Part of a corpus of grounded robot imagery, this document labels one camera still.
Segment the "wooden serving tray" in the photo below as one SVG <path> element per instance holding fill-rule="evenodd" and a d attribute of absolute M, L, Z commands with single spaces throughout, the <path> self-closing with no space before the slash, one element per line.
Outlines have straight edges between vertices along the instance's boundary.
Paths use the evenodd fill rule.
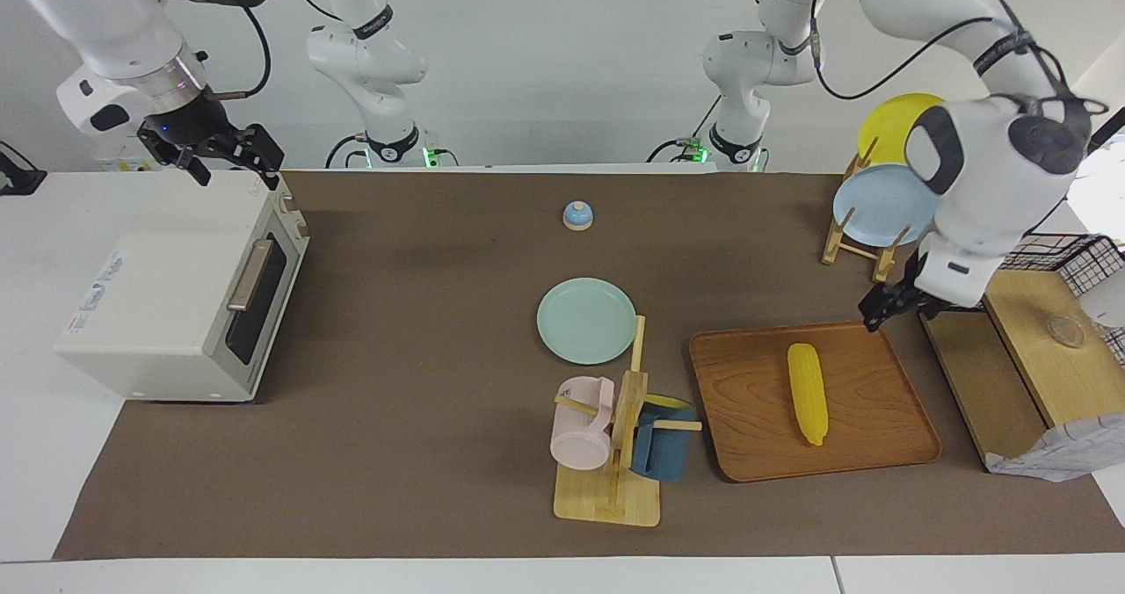
<path fill-rule="evenodd" d="M 788 350 L 813 346 L 824 371 L 827 433 L 802 434 L 793 407 Z M 888 335 L 860 322 L 702 331 L 688 354 L 716 464 L 728 482 L 775 482 L 940 457 L 911 379 Z"/>

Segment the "white plastic sheet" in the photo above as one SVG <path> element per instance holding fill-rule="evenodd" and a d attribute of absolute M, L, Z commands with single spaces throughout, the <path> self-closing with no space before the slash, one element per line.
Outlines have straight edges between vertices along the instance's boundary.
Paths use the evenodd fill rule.
<path fill-rule="evenodd" d="M 1041 482 L 1072 482 L 1125 464 L 1125 411 L 1073 418 L 1044 432 L 1027 453 L 987 453 L 983 464 L 992 474 L 1024 475 Z"/>

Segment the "black stand leg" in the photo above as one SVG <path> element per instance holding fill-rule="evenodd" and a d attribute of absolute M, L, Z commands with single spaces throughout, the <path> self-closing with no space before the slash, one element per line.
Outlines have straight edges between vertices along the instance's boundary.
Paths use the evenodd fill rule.
<path fill-rule="evenodd" d="M 1092 154 L 1096 150 L 1106 145 L 1109 140 L 1116 136 L 1123 128 L 1125 128 L 1125 105 L 1120 107 L 1116 112 L 1112 114 L 1106 122 L 1094 130 L 1090 140 L 1086 142 L 1084 152 L 1087 155 Z"/>

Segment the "light blue plate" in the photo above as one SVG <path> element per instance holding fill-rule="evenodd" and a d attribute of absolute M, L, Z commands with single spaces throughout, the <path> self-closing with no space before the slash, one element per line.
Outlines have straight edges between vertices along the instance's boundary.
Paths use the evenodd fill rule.
<path fill-rule="evenodd" d="M 845 180 L 832 198 L 832 218 L 860 244 L 889 248 L 911 244 L 932 224 L 940 205 L 935 194 L 904 164 L 879 164 Z"/>

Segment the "light green plate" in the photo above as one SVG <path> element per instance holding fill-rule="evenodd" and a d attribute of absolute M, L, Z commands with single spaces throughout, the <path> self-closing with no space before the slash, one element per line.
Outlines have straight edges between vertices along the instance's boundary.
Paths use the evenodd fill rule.
<path fill-rule="evenodd" d="M 539 302 L 536 322 L 544 346 L 570 363 L 608 363 L 634 344 L 634 302 L 598 278 L 572 278 L 552 286 Z"/>

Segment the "black clamp mount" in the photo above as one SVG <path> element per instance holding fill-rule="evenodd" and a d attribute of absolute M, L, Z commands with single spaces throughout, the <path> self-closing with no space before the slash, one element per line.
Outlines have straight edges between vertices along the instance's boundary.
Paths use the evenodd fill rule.
<path fill-rule="evenodd" d="M 47 170 L 36 166 L 32 158 L 0 140 L 0 195 L 36 194 L 46 177 Z"/>

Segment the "beige oven door handle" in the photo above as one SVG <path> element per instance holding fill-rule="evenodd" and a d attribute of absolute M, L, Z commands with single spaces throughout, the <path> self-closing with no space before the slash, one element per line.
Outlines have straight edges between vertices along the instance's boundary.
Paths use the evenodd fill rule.
<path fill-rule="evenodd" d="M 243 266 L 242 273 L 236 285 L 233 286 L 228 303 L 226 303 L 227 310 L 242 313 L 242 310 L 250 308 L 250 302 L 253 302 L 254 296 L 256 296 L 258 286 L 260 286 L 266 274 L 266 267 L 268 267 L 274 246 L 276 242 L 273 238 L 256 238 L 250 245 L 250 252 Z"/>

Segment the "cream toaster oven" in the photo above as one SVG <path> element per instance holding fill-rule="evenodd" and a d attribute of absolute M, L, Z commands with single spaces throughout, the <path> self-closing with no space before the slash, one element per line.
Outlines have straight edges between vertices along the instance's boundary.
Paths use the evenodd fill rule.
<path fill-rule="evenodd" d="M 292 238 L 256 172 L 217 170 L 200 186 L 160 172 L 54 343 L 125 399 L 249 402 L 309 243 Z M 250 308 L 227 310 L 256 238 L 273 238 Z"/>

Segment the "yellow plate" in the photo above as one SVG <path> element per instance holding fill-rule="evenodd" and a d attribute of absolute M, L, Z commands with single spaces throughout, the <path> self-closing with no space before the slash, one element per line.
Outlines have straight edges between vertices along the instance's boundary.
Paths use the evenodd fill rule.
<path fill-rule="evenodd" d="M 860 125 L 860 164 L 904 164 L 904 142 L 915 122 L 921 112 L 944 101 L 939 94 L 911 92 L 879 104 Z"/>

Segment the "pink mug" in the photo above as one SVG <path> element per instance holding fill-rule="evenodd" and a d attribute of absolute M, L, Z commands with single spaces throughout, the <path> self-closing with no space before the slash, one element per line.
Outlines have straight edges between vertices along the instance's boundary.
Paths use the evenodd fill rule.
<path fill-rule="evenodd" d="M 591 471 L 608 462 L 615 382 L 606 377 L 578 375 L 557 392 L 550 452 L 566 468 Z"/>

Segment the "wooden mug tree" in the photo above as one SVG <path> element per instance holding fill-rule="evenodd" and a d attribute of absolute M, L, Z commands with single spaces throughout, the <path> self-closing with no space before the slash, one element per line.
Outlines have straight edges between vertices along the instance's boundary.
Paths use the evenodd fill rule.
<path fill-rule="evenodd" d="M 611 453 L 608 462 L 591 471 L 566 468 L 557 461 L 552 508 L 555 518 L 608 523 L 609 525 L 656 526 L 662 518 L 662 482 L 652 482 L 630 470 L 644 396 L 650 392 L 650 376 L 642 370 L 644 316 L 636 317 L 636 335 L 630 364 L 615 382 L 615 404 L 610 425 Z M 658 418 L 656 428 L 700 432 L 702 423 Z"/>

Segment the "brown table mat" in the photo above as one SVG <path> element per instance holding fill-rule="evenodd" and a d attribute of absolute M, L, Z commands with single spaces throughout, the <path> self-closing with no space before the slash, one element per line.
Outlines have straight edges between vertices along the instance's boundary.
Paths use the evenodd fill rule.
<path fill-rule="evenodd" d="M 647 320 L 660 394 L 698 400 L 699 331 L 860 318 L 867 270 L 820 266 L 812 174 L 290 174 L 312 233 L 249 405 L 126 402 L 57 561 L 137 557 L 1125 554 L 1092 478 L 981 469 L 916 318 L 885 328 L 940 460 L 730 483 L 692 436 L 658 526 L 552 513 L 551 286 L 591 274 Z M 562 226 L 590 202 L 590 230 Z"/>

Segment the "dark teal mug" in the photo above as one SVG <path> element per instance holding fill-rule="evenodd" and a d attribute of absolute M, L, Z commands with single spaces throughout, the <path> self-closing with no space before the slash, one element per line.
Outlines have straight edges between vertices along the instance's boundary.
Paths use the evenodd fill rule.
<path fill-rule="evenodd" d="M 652 482 L 680 482 L 686 472 L 690 432 L 656 428 L 658 418 L 695 421 L 695 407 L 683 399 L 646 394 L 634 429 L 630 470 Z"/>

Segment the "yellow corn cob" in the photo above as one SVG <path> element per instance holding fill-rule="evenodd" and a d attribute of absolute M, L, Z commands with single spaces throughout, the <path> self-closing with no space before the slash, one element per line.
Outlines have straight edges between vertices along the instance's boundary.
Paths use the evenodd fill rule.
<path fill-rule="evenodd" d="M 809 446 L 824 446 L 829 430 L 824 370 L 816 346 L 795 343 L 788 346 L 790 390 L 800 433 Z"/>

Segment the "wooden dish rack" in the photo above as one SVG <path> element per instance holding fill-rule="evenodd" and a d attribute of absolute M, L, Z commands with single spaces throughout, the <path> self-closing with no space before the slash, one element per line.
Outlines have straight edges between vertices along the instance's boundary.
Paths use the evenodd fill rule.
<path fill-rule="evenodd" d="M 860 154 L 856 153 L 856 158 L 853 158 L 850 161 L 842 183 L 852 174 L 855 174 L 856 172 L 860 172 L 860 170 L 864 169 L 867 169 L 867 166 L 865 164 L 860 164 Z M 824 263 L 824 266 L 832 266 L 832 263 L 837 261 L 837 256 L 843 252 L 857 256 L 864 256 L 872 262 L 871 280 L 875 284 L 884 284 L 889 280 L 892 267 L 896 266 L 897 250 L 901 246 L 904 246 L 904 244 L 900 244 L 900 242 L 894 241 L 889 248 L 873 248 L 860 244 L 860 242 L 854 241 L 854 238 L 849 238 L 845 235 L 843 226 L 838 224 L 835 218 L 832 218 L 831 205 L 831 225 L 828 230 L 826 243 L 824 243 L 821 263 Z"/>

